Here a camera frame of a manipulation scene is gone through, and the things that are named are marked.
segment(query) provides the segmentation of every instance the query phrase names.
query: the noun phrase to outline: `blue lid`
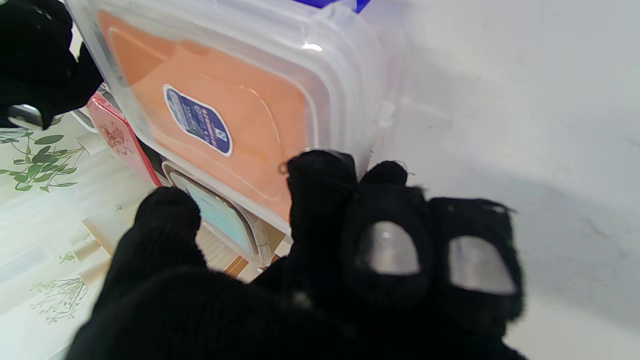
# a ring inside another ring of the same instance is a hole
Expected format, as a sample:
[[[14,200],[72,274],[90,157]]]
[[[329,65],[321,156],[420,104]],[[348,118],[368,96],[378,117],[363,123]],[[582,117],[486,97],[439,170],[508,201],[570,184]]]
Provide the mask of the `blue lid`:
[[[315,6],[316,8],[324,8],[330,3],[335,3],[338,0],[296,0],[299,3]],[[360,13],[371,0],[358,0],[358,6],[356,7],[356,13]]]

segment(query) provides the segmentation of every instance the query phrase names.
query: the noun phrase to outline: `gloved hand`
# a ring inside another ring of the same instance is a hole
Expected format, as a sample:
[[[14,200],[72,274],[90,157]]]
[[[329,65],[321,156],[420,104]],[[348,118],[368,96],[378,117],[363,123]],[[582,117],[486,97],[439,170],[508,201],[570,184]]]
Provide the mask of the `gloved hand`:
[[[136,222],[147,224],[170,221],[175,227],[194,236],[200,228],[200,208],[184,191],[161,186],[147,196],[136,212]]]
[[[380,163],[347,207],[345,283],[368,304],[354,307],[376,319],[356,322],[413,354],[426,342],[445,356],[521,358],[502,342],[524,298],[509,209],[484,199],[426,201],[406,180],[399,164]]]
[[[287,163],[287,170],[294,243],[284,265],[284,292],[302,306],[334,309],[344,293],[340,232],[357,185],[353,158],[304,152]]]
[[[0,128],[46,130],[54,116],[86,105],[102,76],[84,44],[77,61],[69,51],[73,22],[59,0],[3,3]]]

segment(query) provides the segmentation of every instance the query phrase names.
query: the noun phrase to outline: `clear plastic lid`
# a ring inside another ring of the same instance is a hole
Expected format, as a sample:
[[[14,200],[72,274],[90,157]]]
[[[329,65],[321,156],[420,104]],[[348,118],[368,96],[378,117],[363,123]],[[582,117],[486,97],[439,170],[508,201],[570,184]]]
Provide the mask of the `clear plastic lid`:
[[[280,230],[287,159],[332,148],[365,170],[386,64],[355,1],[67,4],[140,139]]]

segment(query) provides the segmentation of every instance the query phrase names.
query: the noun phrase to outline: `white surface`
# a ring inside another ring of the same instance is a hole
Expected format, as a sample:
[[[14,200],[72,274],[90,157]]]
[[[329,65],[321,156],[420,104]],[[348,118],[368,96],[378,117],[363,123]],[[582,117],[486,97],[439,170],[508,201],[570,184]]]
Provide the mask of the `white surface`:
[[[91,156],[96,155],[98,152],[106,149],[106,146],[104,145],[104,141],[102,140],[102,137],[93,132],[84,134],[83,136],[78,136],[76,138],[76,142],[81,147],[84,147],[87,153]]]
[[[32,137],[64,134],[54,146],[75,149],[79,147],[75,138],[86,133],[74,119],[65,116],[60,124]],[[25,141],[22,139],[17,147],[24,149]],[[41,146],[32,148],[37,151]],[[0,168],[20,168],[13,165],[13,160],[20,156],[10,144],[0,145]],[[151,189],[118,158],[104,151],[94,156],[83,154],[77,162],[77,171],[60,181],[77,184],[51,188],[50,193],[36,186],[28,192],[17,192],[12,177],[0,176],[0,263],[33,248],[41,248],[47,253],[45,263],[0,285],[2,359],[47,359],[71,342],[77,328],[88,318],[100,287],[92,288],[76,313],[76,319],[47,325],[45,318],[29,307],[36,296],[30,291],[31,285],[76,276],[86,265],[92,264],[92,258],[82,264],[78,261],[59,264],[60,255],[70,251],[73,243],[87,237],[82,219],[113,210],[117,205],[138,202]]]
[[[204,226],[196,235],[196,244],[202,251],[207,266],[210,269],[224,271],[238,257],[238,254],[225,243],[213,235]]]
[[[129,230],[129,223],[119,214],[117,210],[119,208],[108,209],[82,220],[87,230],[111,255],[117,248],[122,235]]]
[[[429,196],[518,211],[530,313],[513,343],[532,359],[640,358],[639,11],[429,0],[399,20],[415,48],[377,157],[405,161]]]

